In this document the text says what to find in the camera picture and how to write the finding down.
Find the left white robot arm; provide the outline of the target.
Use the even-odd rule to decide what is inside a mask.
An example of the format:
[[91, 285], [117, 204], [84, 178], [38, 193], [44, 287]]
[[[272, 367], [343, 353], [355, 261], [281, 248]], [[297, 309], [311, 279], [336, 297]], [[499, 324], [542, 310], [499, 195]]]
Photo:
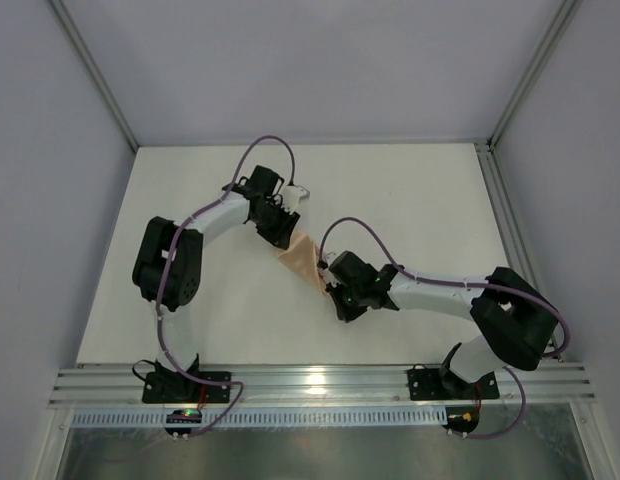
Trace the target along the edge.
[[308, 197], [305, 188], [256, 166], [182, 222], [159, 216], [148, 222], [132, 272], [133, 284], [153, 308], [159, 341], [153, 370], [144, 378], [144, 403], [193, 403], [204, 387], [214, 396], [229, 395], [231, 375], [202, 373], [192, 338], [189, 304], [201, 285], [204, 249], [247, 222], [272, 246], [288, 247], [298, 206]]

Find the peach satin cloth napkin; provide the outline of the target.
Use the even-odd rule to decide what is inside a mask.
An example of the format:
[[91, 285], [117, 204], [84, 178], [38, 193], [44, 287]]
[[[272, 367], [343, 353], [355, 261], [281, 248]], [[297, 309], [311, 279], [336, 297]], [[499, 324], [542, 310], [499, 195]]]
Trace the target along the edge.
[[287, 249], [275, 248], [275, 257], [320, 295], [327, 297], [326, 282], [318, 269], [319, 247], [304, 231], [294, 230]]

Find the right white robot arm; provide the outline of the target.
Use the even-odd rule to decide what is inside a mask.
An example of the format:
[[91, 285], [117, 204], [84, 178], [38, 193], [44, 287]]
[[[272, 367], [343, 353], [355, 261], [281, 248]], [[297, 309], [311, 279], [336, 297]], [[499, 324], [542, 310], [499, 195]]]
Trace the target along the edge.
[[534, 371], [557, 326], [557, 310], [514, 270], [497, 267], [485, 278], [425, 277], [393, 263], [375, 269], [351, 251], [318, 262], [339, 320], [369, 310], [424, 310], [468, 320], [479, 336], [456, 344], [437, 377], [453, 399], [476, 390], [503, 367]]

